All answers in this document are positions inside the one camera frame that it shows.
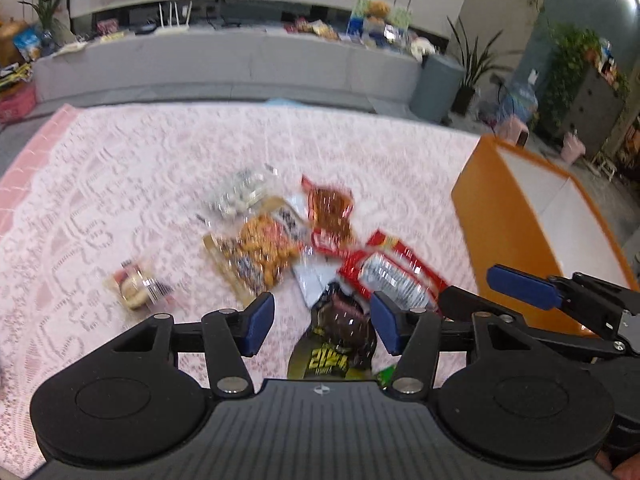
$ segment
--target gray stool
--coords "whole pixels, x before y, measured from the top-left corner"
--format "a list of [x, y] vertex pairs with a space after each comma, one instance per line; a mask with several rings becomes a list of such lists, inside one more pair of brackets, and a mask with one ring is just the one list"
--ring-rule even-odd
[[447, 116], [465, 69], [455, 59], [432, 54], [420, 74], [409, 109], [418, 117], [432, 123], [440, 123]]

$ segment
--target potted plant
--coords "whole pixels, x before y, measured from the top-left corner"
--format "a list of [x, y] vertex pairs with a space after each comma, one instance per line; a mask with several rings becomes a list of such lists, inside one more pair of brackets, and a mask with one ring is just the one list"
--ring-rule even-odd
[[62, 0], [36, 0], [35, 2], [18, 2], [28, 5], [35, 10], [42, 30], [43, 50], [52, 50], [55, 47], [54, 31], [60, 29], [62, 24], [54, 17]]
[[458, 47], [460, 48], [460, 56], [454, 56], [460, 65], [462, 65], [465, 69], [465, 78], [462, 81], [462, 85], [460, 86], [460, 90], [456, 94], [456, 99], [453, 101], [453, 106], [451, 107], [451, 111], [465, 116], [469, 104], [471, 103], [471, 99], [476, 94], [476, 85], [480, 78], [494, 70], [496, 72], [510, 72], [513, 70], [510, 66], [498, 65], [495, 64], [495, 61], [500, 56], [510, 56], [513, 54], [521, 54], [521, 50], [510, 50], [508, 52], [492, 52], [492, 46], [494, 43], [500, 38], [503, 33], [503, 30], [498, 32], [494, 37], [489, 40], [486, 47], [482, 52], [479, 52], [478, 47], [478, 37], [474, 41], [473, 49], [469, 46], [469, 40], [466, 36], [465, 25], [463, 25], [462, 20], [460, 20], [460, 28], [462, 29], [462, 35], [464, 37], [464, 44], [460, 40], [460, 35], [458, 34], [456, 27], [453, 25], [451, 20], [447, 18], [449, 21], [449, 25], [451, 26], [451, 30], [453, 30], [453, 35], [456, 38], [456, 42], [458, 43]]
[[28, 5], [33, 7], [38, 15], [40, 27], [42, 28], [42, 46], [44, 50], [52, 47], [53, 44], [53, 25], [54, 14], [56, 9], [60, 6], [62, 0], [36, 0], [35, 3], [31, 2], [18, 2], [19, 4]]

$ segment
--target table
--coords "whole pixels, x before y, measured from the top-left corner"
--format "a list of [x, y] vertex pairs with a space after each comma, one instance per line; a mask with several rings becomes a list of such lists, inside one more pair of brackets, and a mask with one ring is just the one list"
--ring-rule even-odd
[[[196, 220], [213, 184], [268, 162], [282, 193], [303, 173], [354, 194], [353, 225], [411, 245], [450, 283], [476, 284], [450, 192], [477, 137], [420, 123], [322, 108], [243, 104], [65, 107], [0, 181], [0, 466], [27, 476], [43, 461], [30, 425], [36, 388], [140, 322], [103, 280], [144, 257], [175, 287], [176, 322], [238, 306], [202, 249]], [[213, 228], [231, 234], [232, 223]], [[292, 276], [274, 290], [262, 350], [245, 360], [255, 386], [284, 378], [309, 323]], [[374, 370], [394, 359], [379, 343]], [[464, 365], [443, 354], [437, 383]], [[180, 368], [207, 384], [201, 355]]]

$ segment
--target orange box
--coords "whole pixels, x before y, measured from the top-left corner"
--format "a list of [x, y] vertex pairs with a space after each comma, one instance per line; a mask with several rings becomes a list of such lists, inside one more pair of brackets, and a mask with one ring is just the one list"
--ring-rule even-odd
[[575, 177], [544, 158], [483, 136], [451, 193], [483, 298], [521, 312], [530, 326], [589, 335], [560, 310], [494, 292], [487, 270], [503, 264], [535, 276], [583, 272], [639, 290], [622, 250]]

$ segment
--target gray cabinet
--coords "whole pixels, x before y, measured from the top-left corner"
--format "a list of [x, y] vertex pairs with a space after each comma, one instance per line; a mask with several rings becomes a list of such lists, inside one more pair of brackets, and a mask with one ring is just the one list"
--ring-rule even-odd
[[555, 136], [563, 137], [577, 128], [586, 158], [593, 158], [609, 137], [623, 107], [624, 101], [611, 85], [596, 69], [589, 68]]

